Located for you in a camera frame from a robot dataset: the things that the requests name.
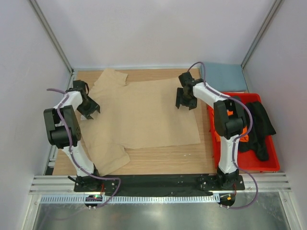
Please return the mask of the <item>left aluminium frame post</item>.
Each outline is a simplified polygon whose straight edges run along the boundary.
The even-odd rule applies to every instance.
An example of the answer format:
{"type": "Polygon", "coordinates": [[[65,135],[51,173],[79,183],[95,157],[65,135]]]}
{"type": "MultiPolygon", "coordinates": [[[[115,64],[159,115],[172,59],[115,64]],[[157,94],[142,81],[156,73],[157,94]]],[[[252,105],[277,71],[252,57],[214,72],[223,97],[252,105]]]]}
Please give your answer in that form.
{"type": "Polygon", "coordinates": [[[71,66],[68,58],[66,57],[58,39],[56,38],[51,26],[49,25],[43,11],[41,10],[38,2],[36,0],[28,0],[28,3],[32,7],[35,15],[37,16],[39,22],[41,23],[44,31],[46,32],[47,36],[49,37],[52,45],[54,46],[56,52],[58,53],[60,59],[62,60],[63,64],[65,65],[66,69],[72,75],[74,73],[74,69],[71,66]]]}

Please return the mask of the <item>beige t shirt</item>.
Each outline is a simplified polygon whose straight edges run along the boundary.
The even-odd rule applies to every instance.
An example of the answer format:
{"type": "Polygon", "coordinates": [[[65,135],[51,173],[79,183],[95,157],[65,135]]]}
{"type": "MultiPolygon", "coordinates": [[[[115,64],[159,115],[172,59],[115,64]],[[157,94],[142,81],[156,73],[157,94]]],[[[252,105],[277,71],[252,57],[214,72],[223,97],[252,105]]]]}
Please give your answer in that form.
{"type": "Polygon", "coordinates": [[[128,149],[199,144],[194,112],[176,107],[178,79],[131,82],[127,74],[105,69],[89,95],[100,105],[80,122],[88,154],[101,176],[130,161],[128,149]]]}

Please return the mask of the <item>folded blue t shirt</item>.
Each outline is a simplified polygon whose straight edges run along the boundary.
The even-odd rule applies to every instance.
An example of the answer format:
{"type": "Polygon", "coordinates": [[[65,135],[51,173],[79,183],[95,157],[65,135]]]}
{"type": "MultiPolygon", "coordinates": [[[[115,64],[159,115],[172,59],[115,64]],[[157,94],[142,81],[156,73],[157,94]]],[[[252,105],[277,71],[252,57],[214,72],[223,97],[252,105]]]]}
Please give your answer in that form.
{"type": "Polygon", "coordinates": [[[200,67],[201,77],[220,92],[247,91],[246,81],[239,64],[219,64],[205,62],[205,68],[200,67]]]}

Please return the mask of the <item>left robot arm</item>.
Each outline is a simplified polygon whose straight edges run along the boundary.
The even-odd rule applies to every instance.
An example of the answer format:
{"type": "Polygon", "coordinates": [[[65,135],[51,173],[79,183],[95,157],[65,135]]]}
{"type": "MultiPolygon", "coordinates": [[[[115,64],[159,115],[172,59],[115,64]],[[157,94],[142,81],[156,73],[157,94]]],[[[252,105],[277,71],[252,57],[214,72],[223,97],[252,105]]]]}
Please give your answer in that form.
{"type": "Polygon", "coordinates": [[[47,90],[63,94],[57,105],[43,112],[49,143],[69,157],[77,173],[73,180],[76,186],[92,192],[98,191],[102,180],[96,166],[89,160],[82,147],[81,128],[75,112],[90,120],[93,113],[100,112],[100,105],[89,96],[89,86],[82,80],[73,81],[72,87],[66,91],[47,90]]]}

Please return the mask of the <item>aluminium frame post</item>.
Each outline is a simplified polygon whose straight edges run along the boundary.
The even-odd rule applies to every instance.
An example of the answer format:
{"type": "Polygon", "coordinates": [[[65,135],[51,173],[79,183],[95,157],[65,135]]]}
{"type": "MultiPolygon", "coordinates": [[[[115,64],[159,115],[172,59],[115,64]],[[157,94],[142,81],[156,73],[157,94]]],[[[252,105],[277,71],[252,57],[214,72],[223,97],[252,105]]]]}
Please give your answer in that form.
{"type": "Polygon", "coordinates": [[[253,53],[255,52],[256,48],[258,47],[259,43],[265,36],[265,33],[269,29],[271,23],[273,22],[275,16],[277,15],[279,9],[283,5],[284,0],[274,0],[272,6],[270,7],[269,11],[267,12],[256,36],[254,37],[243,61],[241,63],[241,68],[244,69],[248,64],[249,60],[251,59],[253,53]]]}
{"type": "Polygon", "coordinates": [[[28,3],[32,7],[35,15],[37,16],[39,22],[41,23],[44,31],[46,32],[47,36],[49,37],[52,45],[54,46],[56,52],[58,53],[60,59],[62,60],[63,64],[65,65],[66,69],[72,75],[74,73],[74,69],[71,66],[68,58],[66,57],[58,39],[56,38],[51,26],[49,25],[43,11],[41,10],[38,2],[36,0],[28,0],[28,3]]]}

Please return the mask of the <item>aluminium front rail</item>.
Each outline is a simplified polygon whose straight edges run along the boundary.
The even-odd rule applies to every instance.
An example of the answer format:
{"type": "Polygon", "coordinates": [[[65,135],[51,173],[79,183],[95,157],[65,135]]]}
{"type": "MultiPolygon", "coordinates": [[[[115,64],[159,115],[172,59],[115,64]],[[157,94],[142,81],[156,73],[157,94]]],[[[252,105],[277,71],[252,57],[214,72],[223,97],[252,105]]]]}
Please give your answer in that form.
{"type": "MultiPolygon", "coordinates": [[[[291,192],[290,183],[283,172],[253,173],[255,184],[250,176],[243,174],[243,182],[246,192],[291,192]]],[[[29,194],[69,194],[73,192],[74,182],[64,175],[35,176],[31,183],[29,194]]]]}

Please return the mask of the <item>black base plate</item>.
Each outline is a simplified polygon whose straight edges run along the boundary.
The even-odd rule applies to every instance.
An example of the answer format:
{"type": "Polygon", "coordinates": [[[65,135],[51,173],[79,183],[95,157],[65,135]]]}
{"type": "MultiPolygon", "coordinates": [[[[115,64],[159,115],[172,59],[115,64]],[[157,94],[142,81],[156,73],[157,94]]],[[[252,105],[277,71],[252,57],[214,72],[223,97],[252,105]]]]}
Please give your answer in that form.
{"type": "Polygon", "coordinates": [[[245,185],[240,175],[226,185],[215,174],[114,175],[99,180],[90,176],[68,177],[75,183],[75,192],[105,192],[110,196],[181,196],[204,195],[210,191],[238,190],[245,185]]]}

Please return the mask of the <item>red plastic bin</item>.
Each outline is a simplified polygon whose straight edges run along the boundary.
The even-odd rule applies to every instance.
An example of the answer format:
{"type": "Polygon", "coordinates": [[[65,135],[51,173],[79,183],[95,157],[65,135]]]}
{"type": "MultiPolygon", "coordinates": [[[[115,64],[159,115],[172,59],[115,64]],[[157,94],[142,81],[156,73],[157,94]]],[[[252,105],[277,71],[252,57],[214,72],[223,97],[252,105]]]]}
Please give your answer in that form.
{"type": "MultiPolygon", "coordinates": [[[[260,96],[256,93],[232,93],[229,92],[227,95],[231,97],[238,97],[246,104],[249,102],[259,101],[261,102],[260,96]]],[[[265,138],[266,147],[269,154],[268,161],[260,161],[257,159],[254,151],[250,150],[247,152],[238,151],[238,166],[248,171],[261,171],[261,172],[276,172],[280,170],[280,165],[276,155],[275,147],[272,140],[272,135],[265,138]]]]}

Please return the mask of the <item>orange t shirt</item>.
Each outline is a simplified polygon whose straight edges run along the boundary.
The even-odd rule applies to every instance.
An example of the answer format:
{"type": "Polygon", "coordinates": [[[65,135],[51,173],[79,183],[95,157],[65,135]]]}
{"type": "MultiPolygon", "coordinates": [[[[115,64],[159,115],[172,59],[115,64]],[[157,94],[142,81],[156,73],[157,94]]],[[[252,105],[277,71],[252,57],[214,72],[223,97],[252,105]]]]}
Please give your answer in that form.
{"type": "MultiPolygon", "coordinates": [[[[227,114],[228,116],[230,115],[233,115],[233,111],[227,111],[227,114]]],[[[209,117],[211,118],[212,120],[212,128],[210,129],[211,132],[213,133],[213,137],[214,137],[214,140],[216,142],[220,142],[220,136],[218,135],[218,133],[215,131],[215,127],[214,127],[214,111],[213,109],[209,108],[209,117]]],[[[243,131],[242,131],[242,134],[245,134],[247,132],[248,128],[247,126],[245,126],[243,128],[243,131]]],[[[248,142],[249,141],[249,137],[248,137],[248,134],[244,135],[243,137],[240,138],[240,142],[248,142]]]]}

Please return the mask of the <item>black t shirt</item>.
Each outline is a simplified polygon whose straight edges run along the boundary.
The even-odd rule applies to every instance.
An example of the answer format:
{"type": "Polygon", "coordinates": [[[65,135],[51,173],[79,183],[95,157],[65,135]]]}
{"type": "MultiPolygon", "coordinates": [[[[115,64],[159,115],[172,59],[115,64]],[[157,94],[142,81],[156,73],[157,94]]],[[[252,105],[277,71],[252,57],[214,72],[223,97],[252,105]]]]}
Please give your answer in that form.
{"type": "Polygon", "coordinates": [[[238,150],[240,152],[247,152],[252,150],[254,151],[258,160],[268,161],[269,154],[266,147],[265,138],[267,136],[275,135],[276,131],[261,102],[249,102],[246,103],[246,107],[251,113],[253,126],[249,134],[243,138],[248,138],[248,141],[240,140],[238,150]]]}

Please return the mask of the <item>right aluminium frame post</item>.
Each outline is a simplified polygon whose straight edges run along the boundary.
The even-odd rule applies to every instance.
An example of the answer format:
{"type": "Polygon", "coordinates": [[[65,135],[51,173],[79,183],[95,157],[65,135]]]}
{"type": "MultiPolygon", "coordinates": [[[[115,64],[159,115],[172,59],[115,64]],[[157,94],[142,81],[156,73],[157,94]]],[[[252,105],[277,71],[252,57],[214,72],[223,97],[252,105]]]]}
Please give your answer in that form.
{"type": "Polygon", "coordinates": [[[283,5],[284,0],[274,0],[272,6],[270,7],[269,11],[267,12],[256,36],[254,37],[243,61],[241,63],[241,68],[244,69],[248,64],[249,60],[251,59],[253,53],[255,52],[256,48],[258,47],[259,43],[265,36],[265,33],[269,29],[271,23],[273,22],[275,16],[277,15],[279,9],[283,5]]]}

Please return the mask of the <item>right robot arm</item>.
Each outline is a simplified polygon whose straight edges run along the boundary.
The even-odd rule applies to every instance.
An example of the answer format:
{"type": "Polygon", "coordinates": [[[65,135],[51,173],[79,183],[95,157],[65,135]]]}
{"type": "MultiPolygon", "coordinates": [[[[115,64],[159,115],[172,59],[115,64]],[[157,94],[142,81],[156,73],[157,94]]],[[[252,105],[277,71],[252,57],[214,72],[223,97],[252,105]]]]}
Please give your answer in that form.
{"type": "Polygon", "coordinates": [[[243,104],[236,98],[221,93],[203,79],[194,79],[190,72],[178,77],[181,88],[177,88],[176,107],[197,107],[202,100],[213,109],[214,128],[220,136],[220,160],[216,173],[216,184],[226,190],[238,180],[238,144],[243,129],[247,126],[243,104]]]}

